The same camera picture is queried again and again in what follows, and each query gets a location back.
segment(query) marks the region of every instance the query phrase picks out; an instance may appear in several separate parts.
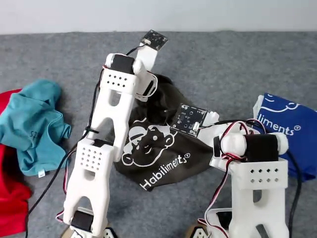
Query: fabric bag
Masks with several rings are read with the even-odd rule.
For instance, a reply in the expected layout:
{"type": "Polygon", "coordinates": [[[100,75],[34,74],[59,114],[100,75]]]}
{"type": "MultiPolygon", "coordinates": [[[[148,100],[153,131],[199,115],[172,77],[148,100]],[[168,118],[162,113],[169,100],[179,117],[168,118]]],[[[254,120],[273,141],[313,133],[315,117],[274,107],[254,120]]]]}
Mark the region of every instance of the fabric bag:
{"type": "Polygon", "coordinates": [[[147,102],[137,102],[116,169],[145,190],[180,182],[209,168],[212,149],[201,141],[170,129],[180,103],[191,105],[165,76],[147,102]]]}

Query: perforated hole pattern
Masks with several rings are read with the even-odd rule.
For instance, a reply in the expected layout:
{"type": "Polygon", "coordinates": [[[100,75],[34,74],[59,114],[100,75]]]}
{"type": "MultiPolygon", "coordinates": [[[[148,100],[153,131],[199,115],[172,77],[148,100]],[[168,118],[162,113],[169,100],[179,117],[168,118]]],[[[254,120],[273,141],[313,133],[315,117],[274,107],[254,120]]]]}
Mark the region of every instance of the perforated hole pattern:
{"type": "Polygon", "coordinates": [[[84,147],[83,153],[81,154],[81,163],[80,164],[86,168],[89,168],[89,169],[99,170],[101,156],[102,156],[102,153],[95,151],[95,150],[86,149],[84,147]]]}
{"type": "Polygon", "coordinates": [[[127,80],[128,80],[127,78],[122,78],[122,77],[119,77],[119,79],[117,79],[116,75],[109,74],[109,80],[107,81],[107,84],[112,84],[112,85],[117,84],[117,86],[122,86],[124,88],[125,87],[124,82],[127,80]]]}
{"type": "MultiPolygon", "coordinates": [[[[269,174],[270,176],[273,176],[273,175],[277,175],[278,174],[278,169],[265,169],[265,170],[262,170],[262,169],[259,169],[257,172],[259,174],[262,174],[263,171],[266,171],[267,174],[269,174]]],[[[256,171],[255,170],[250,170],[250,173],[254,174],[256,171]]],[[[266,182],[271,182],[273,179],[266,179],[266,182]]],[[[256,180],[254,180],[253,178],[250,180],[251,183],[254,183],[256,180]]]]}

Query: crumpled fabric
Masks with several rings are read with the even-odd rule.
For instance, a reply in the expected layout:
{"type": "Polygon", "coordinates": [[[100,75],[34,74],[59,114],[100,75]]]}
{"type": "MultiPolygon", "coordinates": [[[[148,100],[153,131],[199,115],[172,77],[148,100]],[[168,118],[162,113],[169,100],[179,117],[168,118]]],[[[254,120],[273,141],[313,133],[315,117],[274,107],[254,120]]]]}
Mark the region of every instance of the crumpled fabric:
{"type": "Polygon", "coordinates": [[[60,94],[57,83],[37,80],[12,94],[0,116],[0,143],[17,149],[26,176],[57,169],[65,155],[58,144],[70,137],[71,127],[55,110],[60,94]]]}

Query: red cloth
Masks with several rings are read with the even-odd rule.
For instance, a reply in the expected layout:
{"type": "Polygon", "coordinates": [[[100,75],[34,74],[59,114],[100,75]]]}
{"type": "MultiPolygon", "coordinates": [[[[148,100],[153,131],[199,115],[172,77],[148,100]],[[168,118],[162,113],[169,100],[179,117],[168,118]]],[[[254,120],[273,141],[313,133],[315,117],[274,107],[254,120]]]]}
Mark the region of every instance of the red cloth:
{"type": "MultiPolygon", "coordinates": [[[[6,108],[12,90],[0,94],[0,114],[6,108]]],[[[24,232],[26,227],[26,216],[28,213],[27,200],[31,197],[31,190],[4,171],[3,162],[6,160],[17,160],[13,148],[0,144],[0,237],[24,232]]]]}

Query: circuit board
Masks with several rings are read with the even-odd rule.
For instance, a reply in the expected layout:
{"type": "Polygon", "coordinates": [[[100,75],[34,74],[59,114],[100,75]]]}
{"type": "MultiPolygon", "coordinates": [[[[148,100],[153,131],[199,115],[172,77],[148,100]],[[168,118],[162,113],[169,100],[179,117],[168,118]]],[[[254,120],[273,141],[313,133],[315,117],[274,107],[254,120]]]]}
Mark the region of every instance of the circuit board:
{"type": "Polygon", "coordinates": [[[181,104],[175,114],[171,129],[197,137],[208,111],[181,104]]]}
{"type": "Polygon", "coordinates": [[[150,30],[142,39],[141,42],[143,44],[148,45],[152,49],[159,51],[163,45],[168,41],[168,38],[164,35],[154,31],[150,30]]]}

